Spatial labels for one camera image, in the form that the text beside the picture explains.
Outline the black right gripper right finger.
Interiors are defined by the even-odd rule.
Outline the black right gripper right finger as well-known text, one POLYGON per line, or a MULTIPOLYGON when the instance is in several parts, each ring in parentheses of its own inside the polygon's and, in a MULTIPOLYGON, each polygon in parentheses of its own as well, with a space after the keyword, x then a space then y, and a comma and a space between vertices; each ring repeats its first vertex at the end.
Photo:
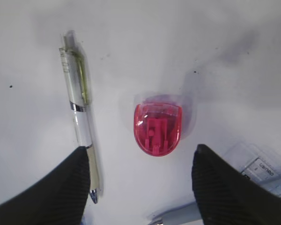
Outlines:
POLYGON ((241 175, 205 144, 193 156, 192 190, 205 225, 281 225, 281 198, 241 175))

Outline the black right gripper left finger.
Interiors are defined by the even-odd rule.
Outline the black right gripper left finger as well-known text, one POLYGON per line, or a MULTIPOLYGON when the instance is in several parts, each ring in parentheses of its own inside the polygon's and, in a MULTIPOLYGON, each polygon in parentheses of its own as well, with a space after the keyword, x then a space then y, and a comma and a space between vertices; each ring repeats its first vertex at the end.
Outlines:
POLYGON ((36 184, 0 205, 0 225, 79 225, 89 195, 89 158, 75 149, 36 184))

